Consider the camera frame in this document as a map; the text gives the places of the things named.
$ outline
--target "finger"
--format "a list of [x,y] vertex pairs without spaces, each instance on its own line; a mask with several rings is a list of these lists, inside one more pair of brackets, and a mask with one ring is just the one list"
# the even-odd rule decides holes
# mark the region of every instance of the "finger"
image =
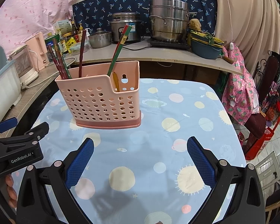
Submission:
[[8,174],[5,176],[5,182],[9,187],[13,186],[13,178],[12,178],[11,174]]
[[17,200],[17,193],[15,192],[15,190],[12,187],[7,187],[7,191],[9,196],[13,199],[13,200]]
[[9,199],[8,204],[9,204],[10,207],[12,207],[12,208],[17,208],[17,201],[16,201],[16,200]]

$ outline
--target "blue tablecloth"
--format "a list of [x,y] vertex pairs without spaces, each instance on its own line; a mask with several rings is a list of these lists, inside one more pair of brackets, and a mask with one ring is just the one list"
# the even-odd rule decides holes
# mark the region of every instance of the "blue tablecloth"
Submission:
[[[36,123],[50,131],[40,141],[44,159],[36,167],[78,149],[86,137],[95,149],[73,196],[94,224],[186,224],[210,192],[186,150],[195,136],[218,159],[245,166],[236,132],[215,92],[192,81],[140,80],[142,123],[138,128],[96,130],[78,127],[58,91]],[[25,169],[13,173],[18,193]],[[47,187],[60,220],[66,222]],[[231,186],[217,215],[223,218],[234,191]]]

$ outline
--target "pot handle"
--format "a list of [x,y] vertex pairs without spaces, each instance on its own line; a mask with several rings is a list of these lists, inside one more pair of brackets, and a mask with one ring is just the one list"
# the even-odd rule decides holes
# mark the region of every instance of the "pot handle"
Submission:
[[189,18],[190,17],[190,15],[196,15],[198,12],[188,12],[187,13],[187,17]]
[[164,18],[162,18],[160,16],[151,15],[151,16],[149,16],[149,18],[160,18],[160,19],[164,20],[164,24],[166,24],[166,19],[164,19]]

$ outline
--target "navy blue curtain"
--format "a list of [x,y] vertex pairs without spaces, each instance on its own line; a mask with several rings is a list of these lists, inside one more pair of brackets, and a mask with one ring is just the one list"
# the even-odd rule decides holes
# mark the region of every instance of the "navy blue curtain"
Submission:
[[[189,4],[191,12],[198,12],[194,17],[199,19],[201,29],[213,34],[217,19],[217,0],[183,0]],[[73,5],[74,19],[83,28],[90,28],[90,33],[97,28],[111,31],[112,13],[132,11],[140,14],[142,35],[150,36],[149,14],[144,7],[150,0],[84,0]]]

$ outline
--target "yellow package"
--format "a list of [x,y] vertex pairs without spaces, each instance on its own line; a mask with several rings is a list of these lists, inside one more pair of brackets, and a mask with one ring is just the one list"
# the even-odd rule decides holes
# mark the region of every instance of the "yellow package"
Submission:
[[70,38],[67,42],[66,42],[66,47],[69,53],[72,53],[71,50],[69,49],[73,44],[76,44],[77,42],[75,41],[74,38]]

